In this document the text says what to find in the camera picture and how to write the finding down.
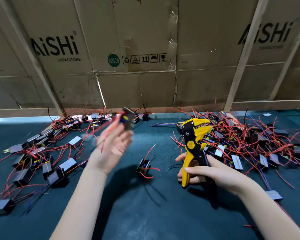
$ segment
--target aishi logo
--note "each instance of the aishi logo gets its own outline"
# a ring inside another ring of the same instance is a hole
[[[31,38],[31,45],[38,56],[79,55],[74,36],[39,38],[40,42]],[[80,61],[80,58],[59,58],[58,61]]]
[[[285,22],[283,25],[280,23],[266,23],[262,26],[259,25],[259,29],[256,33],[256,37],[254,39],[254,43],[258,42],[260,44],[268,43],[278,43],[285,42],[289,36],[290,30],[292,28],[293,22]],[[248,32],[250,30],[251,24],[248,24],[246,29],[244,30],[238,44],[244,44],[246,42],[246,38]],[[283,45],[270,45],[270,46],[260,46],[260,50],[264,49],[282,49]]]

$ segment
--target person's left hand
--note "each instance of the person's left hand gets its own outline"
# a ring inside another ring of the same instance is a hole
[[[132,135],[133,131],[125,131],[117,117],[97,138],[96,149],[91,153],[87,167],[108,175],[131,144]]]

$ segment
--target forearm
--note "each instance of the forearm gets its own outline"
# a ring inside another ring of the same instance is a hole
[[[106,174],[85,168],[50,239],[92,238],[106,179]]]
[[[266,240],[300,239],[300,228],[255,182],[239,196]]]

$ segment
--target green table surface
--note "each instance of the green table surface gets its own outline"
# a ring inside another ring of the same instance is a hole
[[[263,112],[248,112],[253,118],[261,116],[267,123],[278,117],[276,125],[279,129],[289,128],[291,133],[300,130],[300,116],[293,115],[293,121],[290,118],[292,115],[276,111],[269,113],[271,116],[264,117]],[[182,118],[188,119],[188,116],[182,115]],[[176,136],[177,130],[150,125],[178,121],[178,118],[155,119],[135,125],[133,143],[107,179],[93,239],[262,239],[258,230],[243,226],[253,224],[253,221],[238,198],[219,188],[219,207],[215,210],[200,186],[189,186],[187,189],[181,187],[177,181],[179,168],[166,172],[169,166],[176,163],[174,159],[180,154],[180,149],[170,139],[170,136],[173,137],[172,130]],[[24,142],[45,126],[44,123],[0,124],[0,158],[5,156],[2,153],[4,149]],[[76,135],[83,137],[83,134],[73,131],[56,145],[67,143]],[[94,143],[92,138],[85,140],[84,154],[81,154],[78,162],[84,161],[90,155]],[[138,177],[136,167],[155,144],[157,145],[149,153],[148,159],[151,160],[152,167],[159,168],[160,171],[150,171],[153,179]],[[58,154],[59,152],[53,153],[55,158]],[[60,163],[68,155],[69,149]],[[16,156],[0,162],[0,192],[13,169],[14,158]],[[243,166],[245,170],[249,168],[246,164]],[[77,185],[81,172],[81,168],[76,169],[69,176],[70,182],[66,187],[49,189],[40,195],[28,214],[25,214],[28,206],[26,202],[17,205],[11,214],[0,216],[0,240],[48,239]],[[281,167],[279,172],[296,189],[282,181],[273,169],[269,169],[265,175],[271,188],[283,197],[282,207],[300,226],[300,168]],[[257,172],[250,173],[249,177],[266,189]],[[31,183],[45,183],[42,174],[37,173]],[[23,193],[38,190],[41,186],[29,188]]]

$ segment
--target wooden strip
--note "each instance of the wooden strip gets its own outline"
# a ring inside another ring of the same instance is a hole
[[[283,68],[281,70],[281,73],[279,75],[277,83],[275,84],[275,86],[274,86],[274,88],[273,88],[273,90],[272,90],[272,92],[270,94],[269,100],[274,100],[275,99],[275,97],[277,95],[277,92],[278,92],[278,90],[280,88],[280,85],[281,85],[281,83],[284,80],[284,77],[285,77],[285,75],[286,75],[286,73],[288,71],[288,68],[289,68],[289,66],[290,66],[290,64],[292,62],[292,59],[293,59],[294,55],[296,54],[296,51],[297,51],[299,45],[300,45],[300,32],[299,32],[299,34],[298,34],[298,36],[296,38],[296,42],[294,44],[294,47],[292,48],[292,50],[291,50],[291,52],[290,52],[290,54],[289,54],[286,62],[283,65]]]
[[[247,35],[247,39],[246,39],[246,42],[242,49],[242,53],[241,53],[241,56],[239,59],[237,69],[236,69],[234,77],[233,77],[233,81],[232,81],[232,85],[231,85],[231,88],[230,88],[230,91],[228,94],[228,98],[227,98],[227,101],[225,102],[224,112],[229,112],[231,109],[231,105],[233,103],[237,89],[239,87],[240,80],[244,73],[244,68],[245,68],[248,58],[250,56],[250,52],[252,49],[254,39],[255,39],[255,37],[257,35],[257,31],[259,29],[259,24],[261,23],[261,17],[266,10],[268,1],[269,0],[259,0],[258,4],[256,6],[256,11],[253,15],[251,26],[250,26],[250,29],[249,29],[249,32]]]
[[[56,110],[58,111],[59,115],[62,115],[64,113],[64,110],[62,108],[62,105],[59,101],[59,99],[56,96],[55,91],[52,89],[52,85],[48,79],[48,76],[44,72],[40,61],[38,60],[37,56],[34,54],[34,51],[30,47],[30,44],[27,42],[30,40],[30,38],[27,37],[26,32],[23,30],[22,25],[18,19],[18,16],[16,15],[11,3],[8,0],[0,0],[0,5],[4,10],[5,15],[7,15],[7,18],[9,22],[11,23],[11,26],[13,30],[15,31],[17,37],[19,38],[21,44],[23,45],[27,55],[29,56],[38,76],[40,77],[44,87],[46,88],[48,95],[50,96],[54,106],[56,107]]]
[[[185,112],[192,112],[192,109],[199,112],[204,111],[222,111],[224,103],[220,104],[205,104],[196,106],[187,106],[181,108],[175,107],[157,107],[146,108],[148,113],[180,113],[178,110],[184,110]],[[232,103],[232,111],[245,111],[248,110],[275,110],[275,109],[297,109],[300,108],[300,100],[277,100],[277,101],[247,101],[247,102],[234,102]],[[106,109],[105,112],[111,110],[110,113],[120,112],[121,108]],[[66,109],[67,115],[82,115],[83,108]],[[86,109],[85,113],[100,113],[102,109]],[[143,113],[144,109],[138,110],[137,113]],[[55,108],[49,109],[50,116],[58,116],[59,113]],[[0,118],[6,117],[35,117],[35,116],[48,116],[48,108],[28,108],[28,109],[0,109]]]

